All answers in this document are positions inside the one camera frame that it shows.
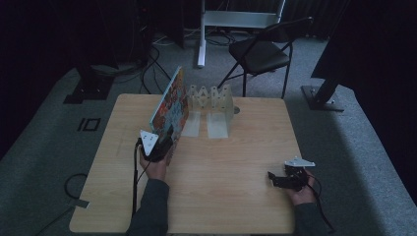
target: metal stand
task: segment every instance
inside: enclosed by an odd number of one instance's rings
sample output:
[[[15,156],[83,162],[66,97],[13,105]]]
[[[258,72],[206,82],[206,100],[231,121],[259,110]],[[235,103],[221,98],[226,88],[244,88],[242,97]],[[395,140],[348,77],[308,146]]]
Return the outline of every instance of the metal stand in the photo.
[[[81,79],[73,91],[73,94],[67,95],[64,104],[81,104],[87,100],[105,100],[113,85],[113,77],[98,78],[99,82],[93,88],[85,85],[85,80]]]
[[[327,111],[344,111],[335,93],[331,95],[331,98],[326,102],[319,102],[317,100],[317,93],[320,87],[302,86],[307,102],[312,110],[327,110]]]
[[[206,11],[206,0],[202,0],[201,35],[197,66],[206,63],[206,26],[263,29],[281,21],[285,0],[280,0],[276,13],[251,13],[229,11]]]

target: gray carpet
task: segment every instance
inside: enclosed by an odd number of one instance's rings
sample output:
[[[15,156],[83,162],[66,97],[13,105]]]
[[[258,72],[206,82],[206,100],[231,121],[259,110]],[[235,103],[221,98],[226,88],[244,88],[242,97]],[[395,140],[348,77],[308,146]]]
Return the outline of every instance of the gray carpet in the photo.
[[[234,63],[226,47],[208,44],[206,66],[198,69],[195,40],[187,40],[184,49],[175,44],[156,47],[160,50],[158,63],[169,75],[183,66],[188,85],[216,86]],[[345,109],[341,113],[312,111],[304,99],[301,86],[323,82],[310,76],[325,47],[325,42],[313,38],[295,43],[284,100],[302,156],[317,164],[311,171],[323,185],[324,210],[337,230],[333,235],[417,235],[416,205],[353,91],[337,88],[336,95]],[[168,81],[160,70],[155,68],[155,72],[163,88]],[[281,69],[250,78],[247,96],[280,97],[283,75]],[[146,78],[149,90],[159,93],[152,70]],[[65,181],[74,174],[89,173],[117,96],[138,93],[141,87],[138,76],[118,77],[107,100],[63,104],[78,79],[72,70],[56,84],[0,162],[0,235],[36,235],[54,219],[40,235],[72,235],[68,227],[72,211],[66,212],[71,198],[64,191]],[[233,94],[240,96],[242,80],[229,83]],[[83,119],[98,118],[96,131],[79,130]],[[84,182],[83,177],[73,178],[68,185],[71,194],[79,195]]]

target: chair leg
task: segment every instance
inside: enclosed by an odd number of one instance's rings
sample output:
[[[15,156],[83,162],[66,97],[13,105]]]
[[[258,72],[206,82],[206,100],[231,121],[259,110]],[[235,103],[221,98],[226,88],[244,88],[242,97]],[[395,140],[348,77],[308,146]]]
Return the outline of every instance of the chair leg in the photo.
[[[286,84],[287,84],[287,81],[288,81],[288,74],[289,74],[289,66],[290,65],[291,64],[288,64],[287,69],[286,69],[286,72],[285,72],[284,87],[282,88],[282,96],[281,96],[281,99],[283,99],[284,96],[285,96],[285,90],[286,90]]]
[[[233,78],[229,78],[229,76],[233,73],[233,71],[236,69],[236,67],[239,65],[239,63],[236,62],[236,64],[233,66],[233,68],[229,71],[229,73],[227,73],[226,77],[224,77],[224,79],[221,81],[220,85],[217,86],[218,89],[221,88],[221,86],[224,84],[224,82],[233,79]]]
[[[245,97],[246,96],[246,77],[247,77],[247,73],[246,71],[243,72],[243,92],[242,92],[242,96]]]

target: handheld controller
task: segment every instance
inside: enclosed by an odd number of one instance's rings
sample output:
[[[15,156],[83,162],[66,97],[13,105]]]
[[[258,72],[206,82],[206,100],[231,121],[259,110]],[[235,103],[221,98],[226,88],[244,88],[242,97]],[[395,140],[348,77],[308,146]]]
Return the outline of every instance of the handheld controller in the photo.
[[[144,159],[150,162],[161,161],[169,152],[169,150],[172,148],[172,146],[174,145],[174,142],[172,141],[172,134],[173,134],[173,128],[172,126],[170,126],[166,136],[160,142],[155,142],[149,154],[146,154],[146,151],[144,149],[143,139],[140,139],[139,142],[140,142],[140,145],[142,145],[141,153]]]
[[[316,166],[316,164],[296,156],[292,160],[285,161],[285,177],[277,177],[271,172],[268,172],[268,177],[272,180],[274,187],[293,189],[298,192],[308,183],[309,177],[304,169],[306,166]]]

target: black curtain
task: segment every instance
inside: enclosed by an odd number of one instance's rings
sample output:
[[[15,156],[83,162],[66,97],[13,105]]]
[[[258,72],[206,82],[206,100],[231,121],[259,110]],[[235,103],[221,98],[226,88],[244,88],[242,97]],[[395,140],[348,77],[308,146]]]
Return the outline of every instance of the black curtain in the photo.
[[[417,204],[416,12],[415,0],[350,1],[312,78],[354,90]]]
[[[282,21],[313,17],[309,35],[328,39],[334,32],[349,0],[286,0]]]
[[[59,15],[51,3],[59,6]],[[0,159],[54,84],[75,67],[73,50],[64,33],[68,27],[59,17],[71,19],[67,25],[86,60],[93,65],[116,67],[113,52],[122,62],[129,54],[134,59],[140,52],[140,44],[132,42],[132,3],[133,0],[0,1]]]

